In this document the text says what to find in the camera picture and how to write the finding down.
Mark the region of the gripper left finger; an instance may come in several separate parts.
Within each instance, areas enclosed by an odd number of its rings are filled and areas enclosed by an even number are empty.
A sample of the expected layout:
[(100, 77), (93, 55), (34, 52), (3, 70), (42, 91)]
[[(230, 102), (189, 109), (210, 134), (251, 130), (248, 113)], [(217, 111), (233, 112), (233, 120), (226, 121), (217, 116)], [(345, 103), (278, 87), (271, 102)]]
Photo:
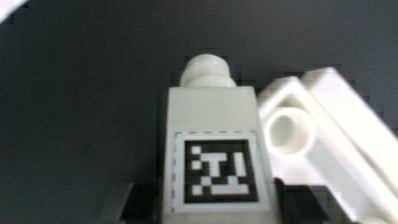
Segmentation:
[(123, 220), (122, 216), (127, 207), (132, 188), (132, 183), (122, 183), (113, 187), (102, 206), (98, 224), (127, 224), (127, 221)]

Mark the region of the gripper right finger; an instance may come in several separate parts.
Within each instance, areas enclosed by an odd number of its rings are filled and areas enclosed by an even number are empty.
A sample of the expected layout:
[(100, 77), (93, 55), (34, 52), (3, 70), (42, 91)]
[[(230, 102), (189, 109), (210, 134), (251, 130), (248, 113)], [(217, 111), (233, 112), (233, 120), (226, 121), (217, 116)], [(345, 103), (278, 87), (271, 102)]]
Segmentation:
[(329, 221), (312, 188), (308, 185), (287, 185), (276, 178), (276, 191), (283, 224), (324, 224)]

